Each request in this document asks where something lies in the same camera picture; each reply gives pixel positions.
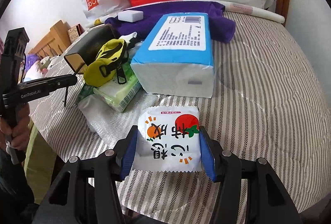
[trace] blue tissue packaging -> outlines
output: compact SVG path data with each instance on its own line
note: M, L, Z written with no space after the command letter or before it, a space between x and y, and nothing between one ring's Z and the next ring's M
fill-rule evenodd
M131 61L148 93L211 98L214 63L206 13L161 17Z

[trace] purple plush toy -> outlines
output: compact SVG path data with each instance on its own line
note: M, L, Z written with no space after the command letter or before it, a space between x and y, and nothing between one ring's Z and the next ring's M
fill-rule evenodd
M31 66L38 60L41 60L36 54L29 54L26 56L25 71L28 71Z

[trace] white tube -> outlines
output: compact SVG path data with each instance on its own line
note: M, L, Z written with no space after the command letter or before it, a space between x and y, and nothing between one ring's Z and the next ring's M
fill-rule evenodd
M217 1L217 0L170 0L170 1L161 1L161 2L144 4L144 5L140 5L140 6L131 7L128 9L143 7L143 6L147 6L147 5L154 5L154 4L159 4L159 3L165 3L165 2L179 2L179 1L217 2L217 3L220 3L225 6L225 11L248 14L248 15L260 17L263 19L273 20L280 24L283 24L285 22L285 18L283 16L281 16L277 13L268 11L268 10L263 10L260 8L251 7L251 6L247 6L247 5L243 5L243 4L237 4L237 3L233 3L233 2Z

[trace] person's arm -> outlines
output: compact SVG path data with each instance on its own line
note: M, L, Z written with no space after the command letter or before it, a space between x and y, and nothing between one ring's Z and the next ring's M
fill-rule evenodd
M11 129L7 122L0 118L0 199L5 199L17 213L28 204L34 203L34 194L28 185L21 164L12 164L6 152L5 135L12 135L11 147L25 150L29 143L29 105L26 104L18 112L20 119L17 126Z

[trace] white sponge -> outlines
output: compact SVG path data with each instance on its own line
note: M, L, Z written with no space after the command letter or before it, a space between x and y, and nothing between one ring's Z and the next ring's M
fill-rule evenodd
M119 12L118 16L119 20L134 23L135 21L142 20L144 18L144 12L138 10L124 10Z

